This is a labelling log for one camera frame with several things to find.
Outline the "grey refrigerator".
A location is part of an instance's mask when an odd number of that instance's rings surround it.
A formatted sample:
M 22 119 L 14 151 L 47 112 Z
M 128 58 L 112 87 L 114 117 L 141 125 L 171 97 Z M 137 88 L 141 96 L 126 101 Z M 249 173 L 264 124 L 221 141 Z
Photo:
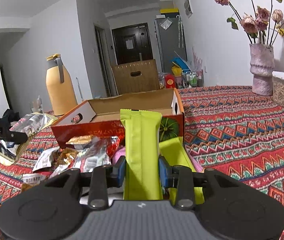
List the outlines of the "grey refrigerator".
M 187 60 L 182 18 L 178 13 L 164 14 L 154 20 L 162 72 L 170 73 L 172 61 L 180 56 Z

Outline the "dried pink roses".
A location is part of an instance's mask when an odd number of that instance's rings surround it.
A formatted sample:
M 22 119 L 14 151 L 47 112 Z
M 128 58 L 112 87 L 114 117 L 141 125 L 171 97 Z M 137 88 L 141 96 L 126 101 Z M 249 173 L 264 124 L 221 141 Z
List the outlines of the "dried pink roses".
M 234 15 L 227 18 L 234 30 L 241 26 L 248 36 L 251 44 L 264 44 L 272 47 L 277 36 L 284 37 L 284 13 L 280 9 L 273 8 L 273 1 L 281 3 L 282 0 L 271 0 L 271 8 L 266 9 L 254 4 L 253 15 L 245 13 L 243 16 L 236 10 L 230 0 L 215 0 L 216 4 L 229 6 Z

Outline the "patterned red tablecloth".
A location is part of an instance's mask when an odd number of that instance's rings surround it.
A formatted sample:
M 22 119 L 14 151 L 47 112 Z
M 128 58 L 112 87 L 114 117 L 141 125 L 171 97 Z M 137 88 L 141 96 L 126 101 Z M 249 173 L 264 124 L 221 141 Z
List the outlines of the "patterned red tablecloth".
M 192 160 L 284 206 L 284 107 L 249 86 L 181 89 L 179 95 L 184 145 Z

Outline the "pink snack packet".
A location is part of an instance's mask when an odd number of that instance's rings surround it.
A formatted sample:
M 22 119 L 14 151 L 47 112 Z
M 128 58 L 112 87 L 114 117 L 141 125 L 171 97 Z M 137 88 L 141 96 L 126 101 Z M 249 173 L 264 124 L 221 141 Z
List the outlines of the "pink snack packet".
M 113 155 L 112 164 L 115 165 L 117 161 L 120 159 L 120 157 L 125 156 L 125 155 L 126 155 L 126 148 L 123 146 L 122 148 L 117 150 L 115 154 Z

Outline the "brown cardboard box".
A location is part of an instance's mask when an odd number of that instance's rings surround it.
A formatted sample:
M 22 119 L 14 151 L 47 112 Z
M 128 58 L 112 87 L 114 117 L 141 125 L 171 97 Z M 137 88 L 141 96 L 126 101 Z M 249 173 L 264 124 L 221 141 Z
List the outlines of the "brown cardboard box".
M 111 69 L 119 95 L 160 89 L 155 60 L 120 64 Z

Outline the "white small snack packet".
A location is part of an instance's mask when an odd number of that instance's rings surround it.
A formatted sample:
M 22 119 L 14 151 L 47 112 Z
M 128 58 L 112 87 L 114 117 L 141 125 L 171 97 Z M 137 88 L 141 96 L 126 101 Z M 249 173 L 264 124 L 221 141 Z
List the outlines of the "white small snack packet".
M 58 151 L 59 151 L 59 147 L 53 147 L 53 148 L 44 150 L 39 156 L 32 171 L 35 172 L 43 168 L 51 167 L 54 161 L 54 156 L 56 155 L 56 153 L 58 153 Z

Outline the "brown triangle snack packet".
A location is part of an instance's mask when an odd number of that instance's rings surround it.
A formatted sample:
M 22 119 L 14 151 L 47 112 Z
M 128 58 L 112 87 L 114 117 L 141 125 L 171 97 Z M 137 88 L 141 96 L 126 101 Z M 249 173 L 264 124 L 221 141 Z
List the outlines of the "brown triangle snack packet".
M 57 158 L 56 167 L 54 171 L 52 172 L 52 174 L 50 175 L 50 178 L 53 178 L 61 174 L 62 172 L 67 170 L 69 167 L 71 167 L 78 153 L 79 151 L 73 148 L 63 149 Z

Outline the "brown flat snack packet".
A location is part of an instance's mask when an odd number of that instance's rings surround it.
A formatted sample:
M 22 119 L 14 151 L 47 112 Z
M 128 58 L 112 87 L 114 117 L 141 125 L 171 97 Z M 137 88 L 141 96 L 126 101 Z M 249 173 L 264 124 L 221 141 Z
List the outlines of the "brown flat snack packet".
M 94 136 L 92 135 L 83 135 L 79 137 L 73 137 L 66 142 L 67 145 L 86 145 L 89 144 Z

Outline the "dark entrance door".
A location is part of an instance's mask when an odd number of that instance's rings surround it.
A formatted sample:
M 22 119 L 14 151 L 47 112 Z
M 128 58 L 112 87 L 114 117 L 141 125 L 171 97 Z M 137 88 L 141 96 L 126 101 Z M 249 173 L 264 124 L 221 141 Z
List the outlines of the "dark entrance door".
M 154 59 L 147 23 L 116 28 L 112 34 L 117 64 Z

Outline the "silver grey snack packet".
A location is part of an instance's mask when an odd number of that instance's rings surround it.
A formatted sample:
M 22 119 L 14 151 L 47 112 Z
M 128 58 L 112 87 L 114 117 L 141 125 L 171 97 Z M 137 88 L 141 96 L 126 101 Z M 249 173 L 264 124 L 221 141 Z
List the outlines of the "silver grey snack packet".
M 82 173 L 92 172 L 94 168 L 110 165 L 107 154 L 108 139 L 95 139 L 89 148 L 85 148 L 77 154 L 72 168 L 78 168 Z

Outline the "yellow thermos jug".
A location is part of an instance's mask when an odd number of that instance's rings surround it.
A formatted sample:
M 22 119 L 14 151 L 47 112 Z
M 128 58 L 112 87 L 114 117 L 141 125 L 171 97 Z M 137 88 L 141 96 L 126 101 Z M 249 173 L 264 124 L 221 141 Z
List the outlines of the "yellow thermos jug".
M 62 116 L 77 106 L 72 80 L 60 54 L 46 58 L 46 87 L 54 115 Z

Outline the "striped yellow snack packet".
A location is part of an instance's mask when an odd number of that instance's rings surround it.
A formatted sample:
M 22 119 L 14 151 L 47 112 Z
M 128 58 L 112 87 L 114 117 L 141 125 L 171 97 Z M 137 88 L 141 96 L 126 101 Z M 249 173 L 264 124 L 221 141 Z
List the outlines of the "striped yellow snack packet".
M 29 142 L 41 130 L 51 126 L 57 117 L 47 113 L 30 113 L 8 127 L 0 119 L 0 163 L 5 166 L 16 163 Z

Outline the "pink textured vase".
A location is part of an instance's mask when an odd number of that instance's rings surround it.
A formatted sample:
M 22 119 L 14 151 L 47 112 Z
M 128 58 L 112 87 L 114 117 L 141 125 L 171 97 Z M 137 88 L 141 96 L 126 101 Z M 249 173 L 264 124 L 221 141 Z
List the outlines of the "pink textured vase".
M 252 92 L 263 96 L 273 94 L 273 47 L 261 43 L 250 44 L 250 72 L 253 74 Z

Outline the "lime green snack packet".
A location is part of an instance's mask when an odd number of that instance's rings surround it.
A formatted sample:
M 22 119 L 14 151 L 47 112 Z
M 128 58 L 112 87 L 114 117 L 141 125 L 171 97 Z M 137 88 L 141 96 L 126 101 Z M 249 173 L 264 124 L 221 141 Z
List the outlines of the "lime green snack packet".
M 159 112 L 121 109 L 125 129 L 124 200 L 162 200 L 159 178 Z

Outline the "glass cup with tea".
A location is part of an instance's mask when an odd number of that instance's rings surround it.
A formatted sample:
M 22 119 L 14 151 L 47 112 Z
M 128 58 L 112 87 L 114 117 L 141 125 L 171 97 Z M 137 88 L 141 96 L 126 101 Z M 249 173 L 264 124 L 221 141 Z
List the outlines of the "glass cup with tea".
M 38 96 L 36 100 L 32 101 L 30 106 L 32 113 L 43 113 L 43 104 L 40 96 Z

